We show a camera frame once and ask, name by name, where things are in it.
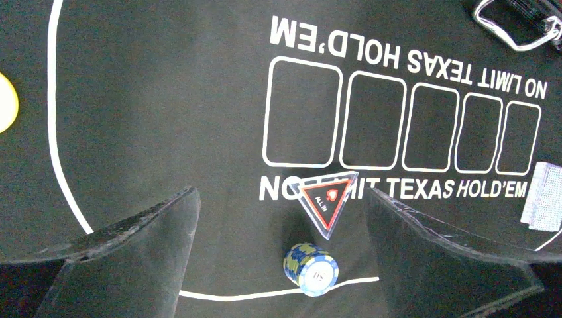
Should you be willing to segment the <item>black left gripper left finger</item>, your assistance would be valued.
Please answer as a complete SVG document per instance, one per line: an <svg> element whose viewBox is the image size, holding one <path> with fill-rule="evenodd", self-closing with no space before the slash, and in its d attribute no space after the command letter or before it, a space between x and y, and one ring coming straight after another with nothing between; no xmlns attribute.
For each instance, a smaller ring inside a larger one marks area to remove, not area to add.
<svg viewBox="0 0 562 318"><path fill-rule="evenodd" d="M189 187L93 233L1 262L2 317L173 317L201 200Z"/></svg>

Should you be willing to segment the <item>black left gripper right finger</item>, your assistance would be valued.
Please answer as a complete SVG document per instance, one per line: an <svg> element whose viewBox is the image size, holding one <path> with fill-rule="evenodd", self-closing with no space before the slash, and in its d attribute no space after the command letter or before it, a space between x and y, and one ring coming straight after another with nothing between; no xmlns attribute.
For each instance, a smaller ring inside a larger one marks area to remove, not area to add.
<svg viewBox="0 0 562 318"><path fill-rule="evenodd" d="M368 193L391 317L560 317L561 255L503 244Z"/></svg>

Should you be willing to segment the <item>blue card deck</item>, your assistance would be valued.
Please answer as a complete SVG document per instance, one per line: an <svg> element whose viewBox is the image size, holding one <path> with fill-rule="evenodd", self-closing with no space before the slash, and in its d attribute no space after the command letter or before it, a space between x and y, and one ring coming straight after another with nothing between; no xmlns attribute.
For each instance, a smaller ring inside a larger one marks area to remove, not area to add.
<svg viewBox="0 0 562 318"><path fill-rule="evenodd" d="M520 219L528 228L557 232L561 228L561 167L538 162Z"/></svg>

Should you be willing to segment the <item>yellow round button chip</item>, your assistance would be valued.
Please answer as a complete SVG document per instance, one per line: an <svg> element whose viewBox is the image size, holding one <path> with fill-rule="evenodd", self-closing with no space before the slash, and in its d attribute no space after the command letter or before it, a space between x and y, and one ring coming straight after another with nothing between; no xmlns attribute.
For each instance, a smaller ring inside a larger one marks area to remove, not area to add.
<svg viewBox="0 0 562 318"><path fill-rule="evenodd" d="M1 133L5 132L16 120L19 112L19 97L14 85L1 74Z"/></svg>

